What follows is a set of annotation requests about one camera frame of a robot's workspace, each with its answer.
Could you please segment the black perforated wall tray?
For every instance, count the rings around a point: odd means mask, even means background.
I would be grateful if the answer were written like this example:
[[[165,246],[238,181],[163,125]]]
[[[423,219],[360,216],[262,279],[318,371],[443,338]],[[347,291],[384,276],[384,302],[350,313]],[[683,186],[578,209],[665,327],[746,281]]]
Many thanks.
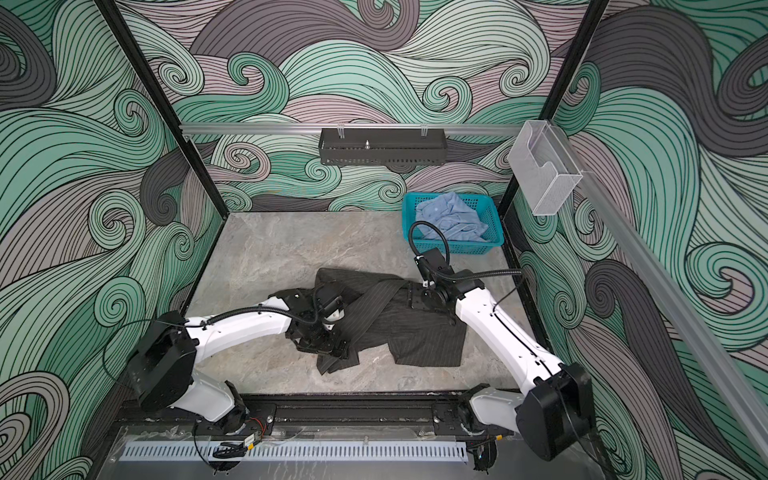
[[[321,162],[331,166],[385,166],[407,169],[441,165],[448,155],[443,130],[323,129],[318,142]]]

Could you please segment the black vertical frame post left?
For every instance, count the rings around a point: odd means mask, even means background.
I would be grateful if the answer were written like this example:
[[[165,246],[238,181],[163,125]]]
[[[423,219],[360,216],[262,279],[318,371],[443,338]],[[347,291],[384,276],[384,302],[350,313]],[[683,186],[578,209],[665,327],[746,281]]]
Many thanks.
[[[116,38],[123,53],[138,75],[139,80],[147,90],[150,99],[158,109],[160,117],[165,125],[169,128],[171,135],[181,150],[184,158],[189,163],[208,197],[213,202],[219,216],[223,220],[226,220],[229,216],[228,207],[208,173],[206,165],[195,144],[184,137],[179,117],[164,94],[159,81],[153,74],[147,59],[131,33],[124,17],[120,13],[116,2],[110,0],[95,0],[94,3]]]

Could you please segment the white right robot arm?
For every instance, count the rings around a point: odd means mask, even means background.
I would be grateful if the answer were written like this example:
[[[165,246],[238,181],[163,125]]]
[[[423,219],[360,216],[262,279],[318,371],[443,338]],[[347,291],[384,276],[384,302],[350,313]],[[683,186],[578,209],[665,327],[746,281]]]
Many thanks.
[[[515,396],[491,387],[470,395],[470,418],[519,434],[541,459],[551,461],[595,427],[590,375],[565,364],[520,327],[483,286],[411,287],[409,306],[445,313],[473,330],[514,378]]]

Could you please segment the dark grey pinstripe shirt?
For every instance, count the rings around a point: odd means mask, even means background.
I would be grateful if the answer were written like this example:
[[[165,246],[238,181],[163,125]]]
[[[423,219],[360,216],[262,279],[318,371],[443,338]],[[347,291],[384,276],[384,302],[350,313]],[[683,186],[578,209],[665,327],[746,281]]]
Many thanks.
[[[358,365],[360,352],[381,345],[388,346],[398,365],[460,366],[467,326],[444,312],[410,309],[412,282],[392,274],[322,268],[312,288],[285,289],[273,296],[289,311],[301,300],[318,306],[328,295],[343,299],[344,317],[335,327],[349,341],[348,357],[316,354],[322,375]]]

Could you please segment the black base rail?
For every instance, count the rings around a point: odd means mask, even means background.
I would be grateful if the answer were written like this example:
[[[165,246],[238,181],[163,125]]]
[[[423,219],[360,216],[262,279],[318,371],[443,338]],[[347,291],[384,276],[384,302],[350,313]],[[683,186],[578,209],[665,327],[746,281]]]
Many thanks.
[[[234,415],[231,428],[180,408],[146,413],[135,401],[123,404],[117,421],[142,426],[195,426],[203,436],[264,433],[275,438],[291,430],[355,431],[369,427],[403,427],[470,441],[513,434],[510,429],[481,423],[470,411],[467,391],[246,394],[244,406],[246,411]]]

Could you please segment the aluminium side wall rail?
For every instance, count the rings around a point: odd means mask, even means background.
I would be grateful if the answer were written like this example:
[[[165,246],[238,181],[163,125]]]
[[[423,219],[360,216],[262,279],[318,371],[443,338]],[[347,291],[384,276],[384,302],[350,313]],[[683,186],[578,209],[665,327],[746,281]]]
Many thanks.
[[[554,144],[564,150],[564,157],[582,175],[579,185],[612,232],[643,280],[655,303],[672,321],[682,340],[688,345],[721,398],[728,405],[763,460],[767,459],[767,406],[759,393],[734,364],[732,357],[709,330],[679,285],[665,270],[641,236],[615,207],[611,196],[603,190],[594,172],[583,165],[564,131],[546,122],[554,136]]]

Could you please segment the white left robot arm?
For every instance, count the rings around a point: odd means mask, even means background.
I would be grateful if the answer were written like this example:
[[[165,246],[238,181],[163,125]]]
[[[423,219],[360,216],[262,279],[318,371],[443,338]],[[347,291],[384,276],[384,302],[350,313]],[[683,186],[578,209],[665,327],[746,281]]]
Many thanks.
[[[335,331],[345,306],[335,290],[286,290],[254,306],[186,318],[178,311],[154,319],[129,355],[127,379],[142,411],[181,409],[196,414],[216,434],[239,432],[249,409],[234,384],[215,380],[197,366],[257,338],[284,335],[300,352],[347,356],[347,340]]]

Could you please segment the black vertical frame post right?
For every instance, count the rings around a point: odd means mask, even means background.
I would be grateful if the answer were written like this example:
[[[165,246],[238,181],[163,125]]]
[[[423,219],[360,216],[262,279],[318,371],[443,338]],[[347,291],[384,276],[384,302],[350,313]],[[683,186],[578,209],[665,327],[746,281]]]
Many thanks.
[[[571,85],[571,82],[575,79],[578,68],[587,53],[588,47],[592,41],[592,38],[597,30],[597,27],[608,7],[606,1],[591,1],[588,3],[586,12],[581,20],[577,29],[576,35],[573,38],[570,47],[568,48],[563,66],[558,73],[554,86],[547,97],[544,107],[537,120],[546,120],[553,123],[555,114],[565,98],[565,94]],[[502,201],[498,207],[499,215],[502,219],[507,219],[511,216],[511,209],[513,206],[513,200],[517,193],[523,193],[519,186],[517,179],[513,174],[513,178],[510,181]]]

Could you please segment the light blue shirt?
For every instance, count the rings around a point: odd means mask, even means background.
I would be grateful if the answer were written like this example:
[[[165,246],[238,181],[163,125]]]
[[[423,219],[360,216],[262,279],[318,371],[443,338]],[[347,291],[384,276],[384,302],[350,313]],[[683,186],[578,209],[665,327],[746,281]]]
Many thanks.
[[[488,225],[455,192],[422,201],[415,212],[416,221],[432,224],[448,241],[485,242],[483,234]]]

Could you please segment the black vertical frame post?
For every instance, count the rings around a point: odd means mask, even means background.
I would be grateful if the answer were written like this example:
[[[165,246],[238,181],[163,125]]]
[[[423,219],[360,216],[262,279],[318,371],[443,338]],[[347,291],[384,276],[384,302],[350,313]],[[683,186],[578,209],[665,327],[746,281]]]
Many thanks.
[[[147,59],[131,33],[124,17],[120,13],[116,2],[110,0],[95,0],[94,3],[116,38],[123,53],[138,75],[139,80],[147,90],[150,99],[158,109],[160,117],[165,125],[169,128],[171,135],[181,150],[184,158],[189,163],[208,197],[213,202],[219,216],[223,220],[226,220],[229,216],[228,207],[208,173],[206,165],[195,144],[184,137],[179,117],[164,94],[159,81],[153,74]]]
[[[571,82],[575,79],[578,68],[587,53],[588,47],[592,41],[592,38],[597,30],[597,27],[608,7],[606,1],[591,1],[588,3],[586,12],[581,20],[577,29],[576,35],[573,38],[570,47],[568,48],[563,66],[558,73],[554,86],[547,97],[544,107],[537,120],[546,120],[553,123],[555,114],[565,98],[565,94],[571,85]],[[513,200],[517,193],[523,193],[519,186],[517,179],[513,174],[513,178],[510,181],[502,201],[498,207],[499,215],[502,219],[507,219],[511,216],[511,209],[513,206]]]

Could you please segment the clear plastic wall bin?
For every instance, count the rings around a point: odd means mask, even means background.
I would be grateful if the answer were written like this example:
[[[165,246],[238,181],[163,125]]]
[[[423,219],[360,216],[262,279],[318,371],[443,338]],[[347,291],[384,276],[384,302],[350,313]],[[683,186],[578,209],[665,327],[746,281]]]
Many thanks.
[[[553,216],[583,178],[568,136],[546,120],[526,121],[507,155],[534,216]]]

